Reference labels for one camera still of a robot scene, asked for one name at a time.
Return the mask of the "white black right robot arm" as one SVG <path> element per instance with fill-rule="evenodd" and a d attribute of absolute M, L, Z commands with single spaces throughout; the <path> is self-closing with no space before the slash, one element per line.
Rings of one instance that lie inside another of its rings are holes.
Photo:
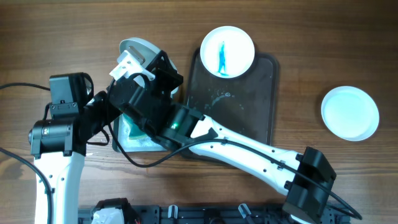
<path fill-rule="evenodd" d="M 336 173 L 323 153 L 278 149 L 238 134 L 211 117 L 174 103 L 183 77 L 160 51 L 150 62 L 131 49 L 111 71 L 110 103 L 153 142 L 173 152 L 188 150 L 241 169 L 285 195 L 283 209 L 300 222 L 319 223 Z"/>

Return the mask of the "white plate blue stain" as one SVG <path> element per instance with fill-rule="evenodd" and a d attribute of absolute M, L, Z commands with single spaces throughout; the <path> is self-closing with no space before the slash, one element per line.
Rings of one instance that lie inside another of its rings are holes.
<path fill-rule="evenodd" d="M 210 31 L 200 46 L 200 59 L 212 75 L 237 78 L 251 67 L 256 54 L 254 42 L 242 29 L 217 27 Z"/>

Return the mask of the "green yellow sponge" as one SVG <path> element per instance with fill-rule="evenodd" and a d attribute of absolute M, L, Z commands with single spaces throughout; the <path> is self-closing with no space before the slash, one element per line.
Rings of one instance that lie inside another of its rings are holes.
<path fill-rule="evenodd" d="M 147 134 L 141 131 L 128 115 L 123 114 L 123 119 L 126 127 L 126 134 L 129 139 L 142 139 L 147 137 Z"/>

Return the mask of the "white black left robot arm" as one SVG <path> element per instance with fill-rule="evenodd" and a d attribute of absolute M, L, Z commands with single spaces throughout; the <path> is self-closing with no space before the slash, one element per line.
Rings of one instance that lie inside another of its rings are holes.
<path fill-rule="evenodd" d="M 49 79 L 51 117 L 29 133 L 37 176 L 35 223 L 76 223 L 80 179 L 89 139 L 119 116 L 107 109 L 106 92 L 94 92 L 87 73 Z"/>

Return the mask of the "white plate blue smear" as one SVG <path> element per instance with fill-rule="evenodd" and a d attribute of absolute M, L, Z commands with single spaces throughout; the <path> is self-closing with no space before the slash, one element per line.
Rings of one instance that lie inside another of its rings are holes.
<path fill-rule="evenodd" d="M 122 40 L 120 45 L 119 45 L 119 53 L 121 54 L 124 50 L 126 50 L 128 47 L 133 46 L 136 48 L 143 56 L 147 58 L 147 62 L 144 62 L 143 67 L 147 67 L 148 64 L 155 58 L 155 56 L 161 51 L 157 46 L 154 44 L 150 43 L 147 40 L 138 38 L 138 37 L 132 37 L 129 39 Z M 149 80 L 145 75 L 141 73 L 135 73 L 132 74 L 129 78 L 133 79 L 134 82 L 136 82 L 139 86 L 141 87 L 149 87 L 151 85 L 155 86 L 155 79 Z M 121 82 L 125 81 L 128 78 L 121 77 L 119 80 L 115 80 L 116 82 Z M 174 90 L 169 92 L 171 95 L 176 93 L 178 91 L 178 87 L 176 87 Z"/>

